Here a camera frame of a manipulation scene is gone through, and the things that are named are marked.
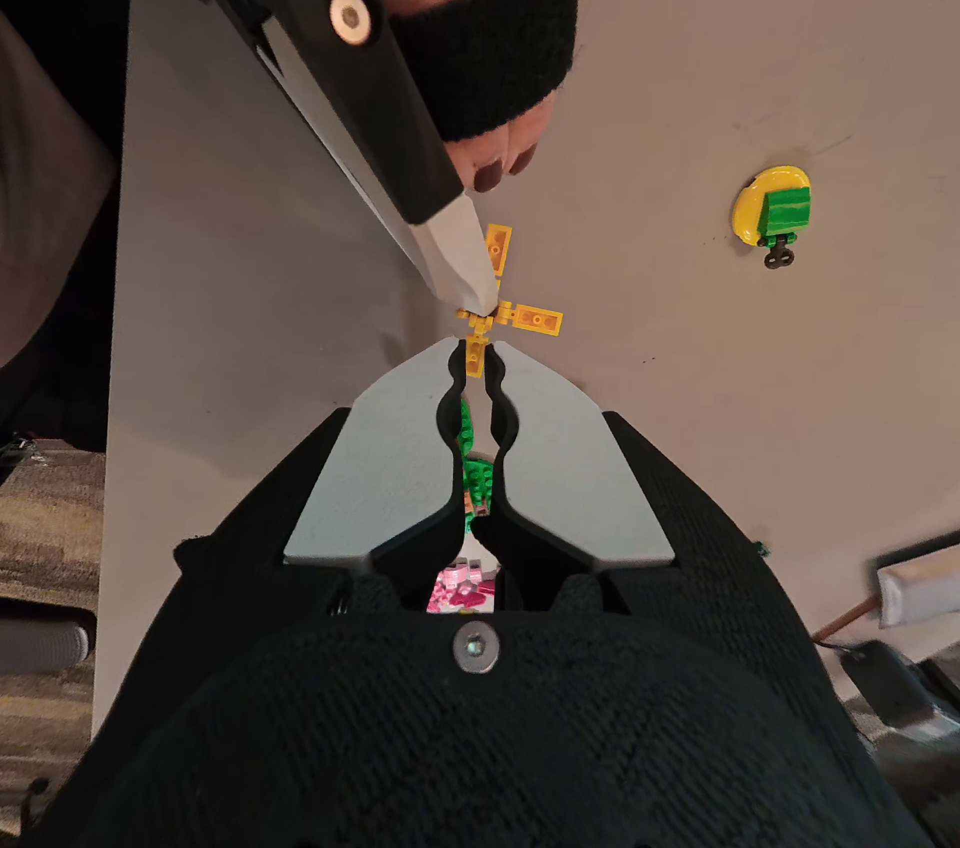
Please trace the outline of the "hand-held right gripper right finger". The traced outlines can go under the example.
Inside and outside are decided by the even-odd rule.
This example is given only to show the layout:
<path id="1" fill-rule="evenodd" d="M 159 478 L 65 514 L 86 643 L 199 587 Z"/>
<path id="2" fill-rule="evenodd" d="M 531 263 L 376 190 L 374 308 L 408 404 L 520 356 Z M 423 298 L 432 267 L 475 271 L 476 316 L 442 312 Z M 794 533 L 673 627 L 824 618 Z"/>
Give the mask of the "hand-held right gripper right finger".
<path id="1" fill-rule="evenodd" d="M 486 349 L 485 377 L 497 451 L 491 508 L 475 532 L 518 591 L 671 566 L 674 548 L 599 406 L 505 342 Z"/>

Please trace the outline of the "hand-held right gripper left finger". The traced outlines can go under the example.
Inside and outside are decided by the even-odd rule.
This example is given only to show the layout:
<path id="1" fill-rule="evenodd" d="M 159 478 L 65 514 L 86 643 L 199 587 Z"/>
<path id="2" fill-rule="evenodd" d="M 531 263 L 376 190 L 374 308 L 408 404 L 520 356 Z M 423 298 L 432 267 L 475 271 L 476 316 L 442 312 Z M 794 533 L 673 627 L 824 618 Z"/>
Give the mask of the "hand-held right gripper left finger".
<path id="1" fill-rule="evenodd" d="M 429 593 L 463 543 L 465 341 L 448 337 L 354 401 L 286 543 L 290 565 L 378 573 Z"/>

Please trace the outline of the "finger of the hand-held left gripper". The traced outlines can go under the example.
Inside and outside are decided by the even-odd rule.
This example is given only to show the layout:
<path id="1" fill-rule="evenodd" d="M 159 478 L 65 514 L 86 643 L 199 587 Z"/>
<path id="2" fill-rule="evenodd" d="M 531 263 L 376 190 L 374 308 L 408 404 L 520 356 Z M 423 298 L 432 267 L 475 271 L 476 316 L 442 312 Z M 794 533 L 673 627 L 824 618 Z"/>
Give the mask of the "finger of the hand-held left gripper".
<path id="1" fill-rule="evenodd" d="M 262 62 L 431 292 L 457 309 L 494 310 L 498 282 L 469 196 L 460 194 L 424 224 L 404 221 L 282 26 L 267 21 L 262 30 L 273 55 L 273 61 L 262 55 Z"/>

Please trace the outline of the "yellow brick assembly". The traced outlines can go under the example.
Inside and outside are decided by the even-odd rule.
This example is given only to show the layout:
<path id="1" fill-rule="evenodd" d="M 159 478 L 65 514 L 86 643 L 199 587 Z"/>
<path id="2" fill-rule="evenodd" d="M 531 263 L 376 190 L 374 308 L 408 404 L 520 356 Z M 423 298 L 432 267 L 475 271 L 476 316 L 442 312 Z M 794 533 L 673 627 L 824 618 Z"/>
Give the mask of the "yellow brick assembly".
<path id="1" fill-rule="evenodd" d="M 506 267 L 512 239 L 512 228 L 489 224 L 486 228 L 486 250 L 494 272 L 496 286 L 500 286 Z M 465 338 L 464 371 L 467 378 L 481 378 L 484 372 L 486 348 L 494 326 L 512 326 L 536 334 L 556 337 L 561 332 L 563 314 L 527 304 L 514 305 L 499 301 L 496 311 L 481 316 L 466 309 L 458 309 L 456 317 L 465 320 L 468 332 Z"/>

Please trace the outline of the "grey desk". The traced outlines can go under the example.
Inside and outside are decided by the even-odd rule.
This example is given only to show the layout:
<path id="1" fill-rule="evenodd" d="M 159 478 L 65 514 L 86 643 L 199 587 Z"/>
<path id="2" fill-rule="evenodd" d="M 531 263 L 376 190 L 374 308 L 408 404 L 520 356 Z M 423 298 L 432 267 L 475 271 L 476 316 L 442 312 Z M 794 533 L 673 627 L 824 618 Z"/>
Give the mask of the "grey desk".
<path id="1" fill-rule="evenodd" d="M 335 407 L 463 326 L 198 0 L 131 0 L 99 728 L 178 576 Z M 500 342 L 618 411 L 752 539 L 811 631 L 958 525 L 958 0 L 580 0 L 526 171 Z M 738 193 L 810 178 L 795 261 Z"/>

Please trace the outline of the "green and pink brick build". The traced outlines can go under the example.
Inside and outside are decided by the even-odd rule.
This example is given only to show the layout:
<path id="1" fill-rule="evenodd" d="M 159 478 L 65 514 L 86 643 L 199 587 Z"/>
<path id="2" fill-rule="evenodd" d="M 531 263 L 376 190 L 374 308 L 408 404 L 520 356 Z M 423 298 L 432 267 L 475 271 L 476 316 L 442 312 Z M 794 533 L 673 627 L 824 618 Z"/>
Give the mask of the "green and pink brick build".
<path id="1" fill-rule="evenodd" d="M 495 609 L 500 566 L 474 535 L 474 522 L 490 513 L 494 464 L 474 451 L 473 419 L 464 399 L 458 443 L 463 474 L 464 539 L 456 558 L 437 575 L 427 605 L 429 614 L 484 614 Z"/>

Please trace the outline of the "yellow shell with green brick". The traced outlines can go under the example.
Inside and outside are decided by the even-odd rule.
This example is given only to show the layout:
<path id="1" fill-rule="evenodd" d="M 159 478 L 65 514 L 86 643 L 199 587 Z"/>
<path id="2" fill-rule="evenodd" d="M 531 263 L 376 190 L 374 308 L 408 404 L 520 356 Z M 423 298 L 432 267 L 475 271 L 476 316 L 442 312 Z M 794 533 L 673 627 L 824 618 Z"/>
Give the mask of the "yellow shell with green brick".
<path id="1" fill-rule="evenodd" d="M 768 270 L 790 267 L 798 234 L 810 226 L 810 177 L 796 166 L 781 165 L 759 172 L 738 193 L 730 224 L 744 244 L 766 252 Z"/>

